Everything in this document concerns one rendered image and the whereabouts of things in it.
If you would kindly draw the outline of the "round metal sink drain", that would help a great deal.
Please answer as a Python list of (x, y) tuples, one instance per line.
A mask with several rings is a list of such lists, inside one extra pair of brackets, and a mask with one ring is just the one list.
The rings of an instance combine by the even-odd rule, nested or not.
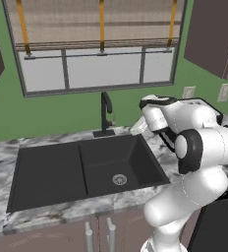
[(127, 183), (127, 177), (124, 174), (116, 174), (113, 176), (112, 181), (116, 185), (125, 185)]

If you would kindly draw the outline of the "black sink basin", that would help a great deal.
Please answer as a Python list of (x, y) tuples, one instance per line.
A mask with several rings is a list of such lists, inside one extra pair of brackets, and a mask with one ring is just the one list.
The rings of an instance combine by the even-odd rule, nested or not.
[[(127, 183), (114, 184), (116, 174), (124, 174)], [(7, 211), (14, 213), (168, 182), (141, 135), (21, 148)]]

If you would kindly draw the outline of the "black appliance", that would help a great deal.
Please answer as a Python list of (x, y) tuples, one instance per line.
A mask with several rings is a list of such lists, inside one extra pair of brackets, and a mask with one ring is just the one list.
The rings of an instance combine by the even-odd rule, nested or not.
[(228, 191), (201, 209), (188, 251), (228, 252)]

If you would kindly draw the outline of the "black sink faucet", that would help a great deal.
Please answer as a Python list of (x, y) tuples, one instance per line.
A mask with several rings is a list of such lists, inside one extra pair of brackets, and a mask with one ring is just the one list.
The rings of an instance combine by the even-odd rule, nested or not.
[(101, 130), (94, 131), (93, 136), (95, 138), (114, 136), (115, 132), (110, 129), (110, 126), (113, 125), (112, 121), (109, 121), (106, 117), (106, 114), (111, 114), (113, 112), (112, 102), (107, 92), (101, 94)]

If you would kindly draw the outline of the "brown base cupboard door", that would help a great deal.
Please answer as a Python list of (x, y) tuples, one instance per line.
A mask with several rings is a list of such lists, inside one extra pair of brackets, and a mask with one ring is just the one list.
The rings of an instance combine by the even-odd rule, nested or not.
[(87, 252), (86, 231), (95, 220), (64, 223), (0, 237), (0, 252)]
[(100, 252), (109, 252), (107, 219), (116, 225), (115, 252), (140, 252), (145, 241), (152, 235), (153, 227), (143, 217), (143, 209), (122, 209), (98, 219)]

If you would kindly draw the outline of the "white wall outlet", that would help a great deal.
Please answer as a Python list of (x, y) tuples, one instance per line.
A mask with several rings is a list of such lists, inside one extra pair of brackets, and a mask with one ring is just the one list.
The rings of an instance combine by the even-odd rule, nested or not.
[(184, 87), (182, 98), (192, 98), (196, 87)]
[(228, 84), (222, 84), (217, 101), (225, 102), (227, 100), (228, 100)]

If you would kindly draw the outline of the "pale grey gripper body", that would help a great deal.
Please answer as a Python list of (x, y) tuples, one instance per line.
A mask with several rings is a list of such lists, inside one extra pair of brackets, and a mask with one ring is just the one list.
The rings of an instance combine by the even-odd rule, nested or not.
[(148, 129), (145, 118), (142, 116), (130, 129), (132, 135), (142, 134)]

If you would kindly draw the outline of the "beige roller blind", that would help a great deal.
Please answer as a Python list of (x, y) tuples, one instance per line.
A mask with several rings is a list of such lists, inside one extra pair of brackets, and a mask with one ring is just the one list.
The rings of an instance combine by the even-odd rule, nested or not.
[(175, 45), (187, 0), (4, 0), (23, 51)]

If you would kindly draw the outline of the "grey framed window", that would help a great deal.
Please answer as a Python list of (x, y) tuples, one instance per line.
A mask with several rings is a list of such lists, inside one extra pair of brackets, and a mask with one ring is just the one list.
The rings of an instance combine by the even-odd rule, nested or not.
[(24, 95), (104, 92), (169, 86), (176, 73), (180, 37), (175, 45), (60, 48), (19, 51), (2, 0)]

